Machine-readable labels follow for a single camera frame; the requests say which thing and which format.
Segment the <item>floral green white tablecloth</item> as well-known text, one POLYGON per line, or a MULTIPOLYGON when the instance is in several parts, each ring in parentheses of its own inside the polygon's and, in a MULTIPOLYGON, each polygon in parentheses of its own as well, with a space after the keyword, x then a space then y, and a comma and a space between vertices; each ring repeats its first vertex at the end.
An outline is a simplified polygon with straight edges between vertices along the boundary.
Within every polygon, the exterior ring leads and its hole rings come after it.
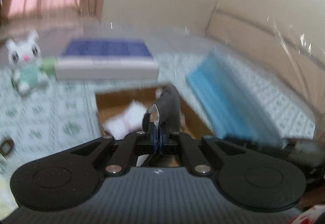
POLYGON ((1 69, 1 139, 10 138, 15 149, 1 159, 6 176, 22 163, 98 138, 107 119, 137 101, 150 106, 160 89, 172 83, 182 97, 182 129, 195 138, 213 134, 213 127, 192 90, 186 74, 203 59, 200 54, 160 54, 158 81, 74 81, 51 78, 43 89, 20 97, 9 69, 1 69))

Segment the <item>brown hair scrunchie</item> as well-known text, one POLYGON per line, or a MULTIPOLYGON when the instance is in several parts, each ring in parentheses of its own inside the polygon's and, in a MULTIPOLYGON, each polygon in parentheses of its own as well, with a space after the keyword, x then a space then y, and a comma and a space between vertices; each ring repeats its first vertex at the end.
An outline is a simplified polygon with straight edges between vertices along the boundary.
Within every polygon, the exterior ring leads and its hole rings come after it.
POLYGON ((8 156, 14 149, 14 141, 11 138, 5 138, 0 145, 0 154, 8 156))

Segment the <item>blue face mask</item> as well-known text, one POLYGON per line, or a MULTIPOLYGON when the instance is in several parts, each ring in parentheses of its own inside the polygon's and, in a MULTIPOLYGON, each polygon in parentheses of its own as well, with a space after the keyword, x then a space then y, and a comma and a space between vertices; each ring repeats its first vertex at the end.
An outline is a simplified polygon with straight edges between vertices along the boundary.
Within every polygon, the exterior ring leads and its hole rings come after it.
POLYGON ((257 98, 215 52, 208 53, 186 81, 218 138, 280 148, 284 145, 285 140, 257 98))

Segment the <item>white pink towel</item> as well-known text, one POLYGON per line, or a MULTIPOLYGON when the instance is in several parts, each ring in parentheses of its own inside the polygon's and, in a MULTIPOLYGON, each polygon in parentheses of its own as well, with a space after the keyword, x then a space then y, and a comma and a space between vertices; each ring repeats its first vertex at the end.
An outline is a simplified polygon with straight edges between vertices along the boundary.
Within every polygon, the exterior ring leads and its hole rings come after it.
POLYGON ((103 123, 103 128, 115 140, 121 140, 129 133, 142 130, 142 121, 145 113, 145 105, 133 100, 121 114, 106 120, 103 123))

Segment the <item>plastic-wrapped headboard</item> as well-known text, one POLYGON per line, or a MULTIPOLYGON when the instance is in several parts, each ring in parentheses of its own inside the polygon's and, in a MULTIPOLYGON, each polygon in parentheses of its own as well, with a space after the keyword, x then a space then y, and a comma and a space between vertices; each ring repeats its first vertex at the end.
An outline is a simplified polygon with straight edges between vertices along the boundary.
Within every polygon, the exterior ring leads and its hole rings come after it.
POLYGON ((324 50, 272 17, 256 22, 217 4, 206 34, 271 69, 324 122, 324 50))

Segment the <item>blue and white flat box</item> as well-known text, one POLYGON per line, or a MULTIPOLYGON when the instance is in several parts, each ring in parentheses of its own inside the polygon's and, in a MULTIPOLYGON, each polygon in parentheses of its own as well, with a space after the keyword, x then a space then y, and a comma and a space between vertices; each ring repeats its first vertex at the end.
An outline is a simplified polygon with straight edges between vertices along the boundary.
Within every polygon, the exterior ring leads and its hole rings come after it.
POLYGON ((56 59, 58 80, 157 79, 159 66, 143 40, 73 39, 56 59))

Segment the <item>white bunny plush toy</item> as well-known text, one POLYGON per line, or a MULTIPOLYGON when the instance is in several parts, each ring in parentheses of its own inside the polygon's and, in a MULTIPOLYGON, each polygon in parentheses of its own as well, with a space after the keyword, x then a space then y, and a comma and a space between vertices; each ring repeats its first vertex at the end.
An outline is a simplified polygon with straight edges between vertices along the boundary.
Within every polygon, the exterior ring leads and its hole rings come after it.
POLYGON ((41 69, 43 60, 37 44, 39 34, 31 30, 26 40, 15 42, 8 39, 5 46, 11 68, 11 81, 20 96, 28 95, 37 87, 47 86, 49 77, 41 69))

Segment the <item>green rectangular box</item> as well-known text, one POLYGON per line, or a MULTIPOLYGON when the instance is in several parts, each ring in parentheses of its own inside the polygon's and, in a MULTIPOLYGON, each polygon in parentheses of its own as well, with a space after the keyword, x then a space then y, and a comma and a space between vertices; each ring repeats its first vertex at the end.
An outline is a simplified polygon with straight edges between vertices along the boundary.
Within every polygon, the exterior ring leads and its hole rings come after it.
POLYGON ((56 65, 56 57, 44 57, 42 59, 42 63, 40 65, 41 71, 45 72, 47 76, 55 75, 55 65, 56 65))

